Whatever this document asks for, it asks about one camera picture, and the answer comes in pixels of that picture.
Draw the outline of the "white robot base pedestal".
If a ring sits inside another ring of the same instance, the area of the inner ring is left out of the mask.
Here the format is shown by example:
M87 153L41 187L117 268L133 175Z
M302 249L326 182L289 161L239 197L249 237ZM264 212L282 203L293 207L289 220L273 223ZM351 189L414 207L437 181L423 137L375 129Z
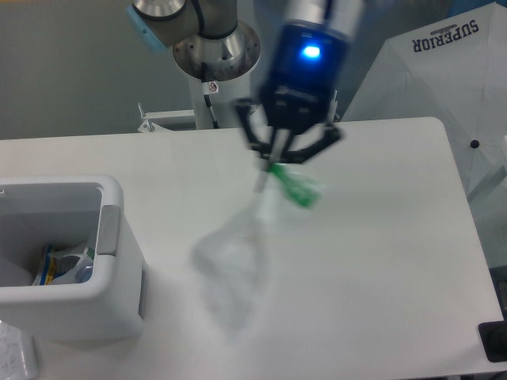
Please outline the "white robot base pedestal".
M261 41L245 22L221 39L194 35L173 46L175 63L189 83L196 128L239 126L234 101L251 96L251 73L261 57Z

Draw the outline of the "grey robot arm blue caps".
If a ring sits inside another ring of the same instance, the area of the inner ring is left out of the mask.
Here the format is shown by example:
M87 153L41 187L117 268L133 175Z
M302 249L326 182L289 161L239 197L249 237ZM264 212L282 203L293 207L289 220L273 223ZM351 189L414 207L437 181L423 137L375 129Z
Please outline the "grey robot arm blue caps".
M362 1L291 1L255 97L258 34L235 1L134 1L128 17L153 51L171 50L193 89L199 129L240 127L266 165L303 164L336 143L336 86Z

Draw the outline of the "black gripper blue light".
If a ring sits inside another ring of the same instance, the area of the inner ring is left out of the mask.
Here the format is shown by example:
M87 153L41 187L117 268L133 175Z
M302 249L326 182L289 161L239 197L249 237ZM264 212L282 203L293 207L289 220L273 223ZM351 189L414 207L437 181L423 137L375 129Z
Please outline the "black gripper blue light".
M326 118L350 44L345 34L322 24L293 21L282 28L259 93L271 126L267 141L260 140L250 121L252 100L234 101L247 146L263 161L262 170L270 170L277 162L304 164L341 139L340 128L325 123L320 139L300 150L290 150L297 135ZM278 128L290 130L284 142Z

